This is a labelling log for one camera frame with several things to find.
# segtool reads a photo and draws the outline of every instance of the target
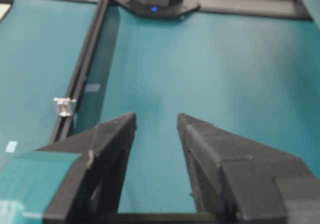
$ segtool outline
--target teal tabletop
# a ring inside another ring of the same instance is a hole
[[[120,212],[195,211],[177,134],[180,112],[300,156],[320,176],[320,32],[313,22],[199,12],[166,21],[111,12],[120,20],[114,55],[104,67],[94,62],[84,103],[95,113],[102,108],[101,122],[137,113]],[[106,49],[100,43],[98,52]],[[104,87],[99,81],[107,77]],[[103,103],[94,108],[89,98]]]
[[[48,145],[95,4],[14,0],[0,21],[0,169]]]

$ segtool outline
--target metal bracket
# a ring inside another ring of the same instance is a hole
[[[76,99],[71,98],[57,98],[53,99],[55,102],[56,114],[61,117],[71,117],[74,114],[76,107]]]

